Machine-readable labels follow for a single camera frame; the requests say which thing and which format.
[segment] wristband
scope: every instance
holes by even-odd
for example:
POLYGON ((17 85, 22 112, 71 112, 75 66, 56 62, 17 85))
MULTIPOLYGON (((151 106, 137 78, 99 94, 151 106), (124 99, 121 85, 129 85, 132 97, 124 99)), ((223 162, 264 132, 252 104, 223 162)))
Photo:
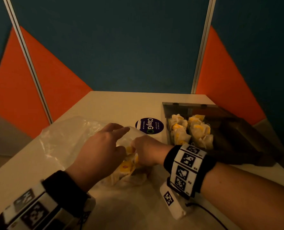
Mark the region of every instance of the wristband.
POLYGON ((164 160, 164 168, 171 174, 167 185, 185 199, 201 192, 202 182, 216 164, 216 160, 205 151, 192 145, 177 145, 164 160))

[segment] orange triangle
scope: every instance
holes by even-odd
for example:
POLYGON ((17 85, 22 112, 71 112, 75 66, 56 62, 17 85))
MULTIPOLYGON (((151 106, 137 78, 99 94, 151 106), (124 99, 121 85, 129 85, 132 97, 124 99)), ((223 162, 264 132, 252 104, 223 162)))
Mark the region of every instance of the orange triangle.
POLYGON ((21 31, 55 121, 92 89, 22 27, 21 31))
POLYGON ((0 116, 32 138, 49 125, 14 29, 0 63, 0 116))
POLYGON ((215 104, 244 118, 250 124, 266 118, 212 26, 196 93, 206 94, 215 104))

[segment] cord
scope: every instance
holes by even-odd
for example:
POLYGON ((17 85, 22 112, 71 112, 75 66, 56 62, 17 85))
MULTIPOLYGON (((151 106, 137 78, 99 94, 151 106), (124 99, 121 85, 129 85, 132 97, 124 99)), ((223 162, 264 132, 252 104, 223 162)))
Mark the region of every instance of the cord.
POLYGON ((198 203, 186 203, 186 207, 190 207, 190 206, 198 206, 202 209, 204 209, 206 212, 208 212, 219 224, 221 224, 221 226, 225 229, 228 230, 227 227, 225 227, 225 225, 210 211, 208 211, 205 207, 203 207, 202 205, 199 205, 198 203))

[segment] table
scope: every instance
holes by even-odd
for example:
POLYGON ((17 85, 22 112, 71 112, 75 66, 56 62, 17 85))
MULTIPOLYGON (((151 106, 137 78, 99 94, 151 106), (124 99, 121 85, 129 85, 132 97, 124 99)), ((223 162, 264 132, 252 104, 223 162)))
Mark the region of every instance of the table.
MULTIPOLYGON (((165 124, 162 102, 214 104, 205 95, 101 92, 91 91, 57 121, 82 116, 101 122, 116 122, 134 126, 141 118, 156 118, 165 124)), ((153 135, 167 142, 165 129, 153 135)), ((284 185, 284 169, 253 165, 240 169, 266 177, 284 185)), ((25 190, 45 179, 59 165, 45 158, 38 137, 0 168, 0 213, 25 190)), ((155 166, 150 179, 142 186, 127 189, 94 187, 90 194, 96 198, 96 208, 90 218, 92 229, 223 229, 208 213, 196 207, 181 220, 174 220, 160 195, 159 187, 168 177, 162 166, 155 166)), ((239 229, 201 195, 196 201, 216 215, 229 230, 239 229)))

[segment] oval sticker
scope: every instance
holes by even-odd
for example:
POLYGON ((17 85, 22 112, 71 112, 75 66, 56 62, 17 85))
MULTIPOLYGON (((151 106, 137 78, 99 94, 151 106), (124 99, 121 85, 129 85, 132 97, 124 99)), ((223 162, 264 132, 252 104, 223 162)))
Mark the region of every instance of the oval sticker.
POLYGON ((164 128, 163 123, 154 118, 143 118, 136 122, 136 128, 146 134, 157 134, 164 128))

